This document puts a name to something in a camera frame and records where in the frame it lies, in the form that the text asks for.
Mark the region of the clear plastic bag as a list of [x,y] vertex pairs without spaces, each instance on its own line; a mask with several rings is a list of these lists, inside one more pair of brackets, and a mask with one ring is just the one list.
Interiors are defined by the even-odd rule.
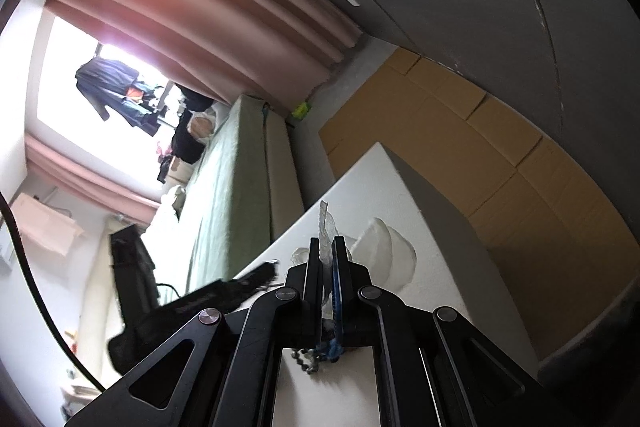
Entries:
[[333,291],[333,251],[332,244],[337,236],[335,221],[329,212],[329,205],[325,200],[320,202],[319,210],[319,259],[322,263],[322,317],[333,319],[332,291]]

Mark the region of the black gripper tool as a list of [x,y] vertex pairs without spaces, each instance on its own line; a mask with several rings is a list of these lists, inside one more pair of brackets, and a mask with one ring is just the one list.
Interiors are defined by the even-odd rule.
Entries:
[[119,375],[125,375],[204,309],[231,313],[268,286],[276,275],[273,262],[262,262],[238,279],[213,281],[163,306],[158,303],[153,277],[140,271],[119,277],[116,291],[124,330],[108,340],[112,366]]

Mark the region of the white table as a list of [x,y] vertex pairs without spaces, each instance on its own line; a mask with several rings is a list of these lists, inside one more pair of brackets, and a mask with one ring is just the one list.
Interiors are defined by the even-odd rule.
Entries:
[[[510,291],[472,225],[405,161],[373,145],[321,197],[337,230],[353,239],[382,220],[416,253],[412,280],[399,291],[407,305],[463,314],[530,375],[539,361]],[[277,426],[376,426],[372,352],[361,348],[317,375],[304,374],[284,350],[273,415]]]

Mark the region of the crumpled white plastic bag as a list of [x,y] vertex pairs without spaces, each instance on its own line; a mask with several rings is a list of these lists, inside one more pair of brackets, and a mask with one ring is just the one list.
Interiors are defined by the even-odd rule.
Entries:
[[352,260],[364,265],[375,286],[399,293],[416,273],[416,251],[394,228],[373,218],[350,248]]

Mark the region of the brown cardboard sheet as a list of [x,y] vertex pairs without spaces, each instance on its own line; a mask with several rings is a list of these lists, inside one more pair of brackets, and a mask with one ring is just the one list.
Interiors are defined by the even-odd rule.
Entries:
[[335,176],[381,143],[469,220],[547,358],[639,272],[639,245],[562,147],[474,83],[396,50],[320,129]]

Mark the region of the green bed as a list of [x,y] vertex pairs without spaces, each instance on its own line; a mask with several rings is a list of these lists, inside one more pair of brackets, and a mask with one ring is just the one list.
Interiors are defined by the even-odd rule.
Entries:
[[160,297],[233,279],[303,212],[284,119],[260,98],[241,96],[188,183],[163,195],[142,235]]

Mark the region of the black bag on bed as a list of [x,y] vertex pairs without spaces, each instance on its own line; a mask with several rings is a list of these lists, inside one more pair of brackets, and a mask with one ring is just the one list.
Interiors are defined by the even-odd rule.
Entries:
[[171,139],[171,154],[187,164],[193,165],[201,158],[205,145],[190,135],[188,124],[196,113],[202,113],[205,109],[209,109],[214,100],[187,87],[178,86],[178,88],[183,96],[184,109]]

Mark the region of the pink hanging cloth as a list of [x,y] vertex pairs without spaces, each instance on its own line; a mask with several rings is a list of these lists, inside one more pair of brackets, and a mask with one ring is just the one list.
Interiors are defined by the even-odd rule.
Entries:
[[11,210],[26,253],[45,251],[66,257],[85,234],[74,219],[25,193],[17,195]]

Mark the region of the small green object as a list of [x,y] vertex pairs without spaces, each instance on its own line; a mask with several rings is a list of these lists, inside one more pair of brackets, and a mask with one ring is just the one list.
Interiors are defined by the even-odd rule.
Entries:
[[307,101],[300,103],[299,106],[296,107],[296,109],[293,110],[293,112],[291,113],[291,116],[298,120],[304,120],[305,117],[309,114],[311,110],[311,104]]

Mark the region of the pink curtain left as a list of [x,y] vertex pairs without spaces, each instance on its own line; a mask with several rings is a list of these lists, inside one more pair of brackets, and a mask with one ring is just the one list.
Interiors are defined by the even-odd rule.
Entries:
[[124,215],[142,225],[151,223],[160,207],[155,200],[77,164],[30,134],[26,134],[24,140],[27,167],[39,176],[114,215]]

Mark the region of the pink curtain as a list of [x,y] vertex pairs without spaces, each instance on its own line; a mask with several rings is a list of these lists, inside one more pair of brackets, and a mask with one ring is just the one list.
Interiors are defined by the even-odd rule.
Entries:
[[77,164],[30,134],[26,134],[24,140],[27,167],[39,176],[114,215],[124,215],[142,225],[151,223],[160,207],[155,200]]
[[47,0],[56,16],[180,86],[285,112],[329,79],[359,27],[329,0]]

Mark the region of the dark hanging clothes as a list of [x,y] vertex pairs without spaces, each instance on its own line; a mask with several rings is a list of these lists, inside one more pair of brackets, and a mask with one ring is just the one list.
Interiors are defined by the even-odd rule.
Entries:
[[140,80],[137,69],[95,56],[76,70],[75,79],[76,88],[103,121],[110,118],[110,108],[130,127],[149,136],[157,134],[160,122],[152,102],[162,86],[153,87]]

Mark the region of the pink curtain right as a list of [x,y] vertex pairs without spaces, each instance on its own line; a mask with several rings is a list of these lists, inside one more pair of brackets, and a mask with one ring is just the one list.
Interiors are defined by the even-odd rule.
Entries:
[[329,79],[359,27],[329,0],[47,0],[56,16],[180,86],[285,112]]

